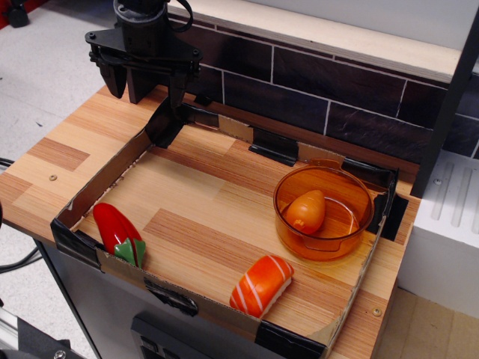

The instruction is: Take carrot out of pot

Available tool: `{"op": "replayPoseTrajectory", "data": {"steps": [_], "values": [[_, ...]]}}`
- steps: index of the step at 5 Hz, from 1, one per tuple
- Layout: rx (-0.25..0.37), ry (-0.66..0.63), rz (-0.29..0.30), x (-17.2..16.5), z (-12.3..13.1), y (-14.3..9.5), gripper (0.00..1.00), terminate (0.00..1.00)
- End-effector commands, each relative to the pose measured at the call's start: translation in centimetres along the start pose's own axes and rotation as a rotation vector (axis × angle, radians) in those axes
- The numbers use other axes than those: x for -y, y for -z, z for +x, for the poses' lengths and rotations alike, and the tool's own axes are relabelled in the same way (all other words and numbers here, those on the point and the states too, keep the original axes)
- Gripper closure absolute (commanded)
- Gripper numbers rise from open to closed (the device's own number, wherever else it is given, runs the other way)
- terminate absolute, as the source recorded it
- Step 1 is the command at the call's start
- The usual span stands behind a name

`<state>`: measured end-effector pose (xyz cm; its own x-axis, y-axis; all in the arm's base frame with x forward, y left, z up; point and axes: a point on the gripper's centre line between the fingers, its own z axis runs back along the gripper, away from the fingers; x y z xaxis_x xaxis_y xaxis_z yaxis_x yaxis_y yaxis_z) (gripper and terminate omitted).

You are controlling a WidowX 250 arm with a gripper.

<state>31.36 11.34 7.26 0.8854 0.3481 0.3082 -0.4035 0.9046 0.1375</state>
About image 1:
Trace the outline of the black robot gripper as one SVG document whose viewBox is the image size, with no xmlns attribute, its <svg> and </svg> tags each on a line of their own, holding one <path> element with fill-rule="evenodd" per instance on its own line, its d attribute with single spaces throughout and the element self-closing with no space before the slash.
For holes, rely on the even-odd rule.
<svg viewBox="0 0 479 359">
<path fill-rule="evenodd" d="M 177 37 L 188 31 L 193 18 L 182 25 L 170 21 L 164 10 L 158 14 L 140 14 L 127 9 L 117 11 L 117 25 L 102 31 L 90 31 L 85 40 L 91 46 L 90 59 L 110 93 L 120 99 L 126 88 L 126 69 L 168 74 L 168 97 L 172 108 L 183 102 L 187 74 L 197 75 L 203 54 L 200 49 Z"/>
</svg>

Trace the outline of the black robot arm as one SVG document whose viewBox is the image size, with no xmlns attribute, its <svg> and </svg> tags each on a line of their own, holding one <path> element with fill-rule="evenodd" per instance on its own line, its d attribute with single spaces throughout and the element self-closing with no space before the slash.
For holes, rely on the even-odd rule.
<svg viewBox="0 0 479 359">
<path fill-rule="evenodd" d="M 180 4 L 189 19 L 174 27 L 167 1 L 114 1 L 115 27 L 85 35 L 90 60 L 113 96 L 121 98 L 128 89 L 130 101 L 137 103 L 160 79 L 168 78 L 170 106 L 181 106 L 187 84 L 199 75 L 203 54 L 176 36 L 188 31 L 194 20 L 189 3 Z"/>
</svg>

